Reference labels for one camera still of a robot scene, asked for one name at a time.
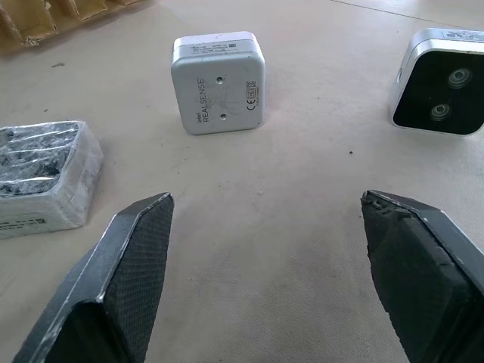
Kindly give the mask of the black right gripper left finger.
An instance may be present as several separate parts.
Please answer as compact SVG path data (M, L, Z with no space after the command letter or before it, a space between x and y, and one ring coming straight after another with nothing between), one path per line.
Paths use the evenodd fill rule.
M66 274L12 363L144 363L174 205L162 193L118 212Z

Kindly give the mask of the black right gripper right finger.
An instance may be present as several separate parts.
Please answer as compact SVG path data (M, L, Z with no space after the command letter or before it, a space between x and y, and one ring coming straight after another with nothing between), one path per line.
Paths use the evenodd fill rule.
M368 190L371 276L410 363L484 363L484 252L440 209Z

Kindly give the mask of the beige cardboard compartment tray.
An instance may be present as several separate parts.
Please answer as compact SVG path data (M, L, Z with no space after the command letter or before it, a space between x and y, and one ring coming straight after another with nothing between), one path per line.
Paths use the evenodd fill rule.
M0 54L30 48L148 0L0 0Z

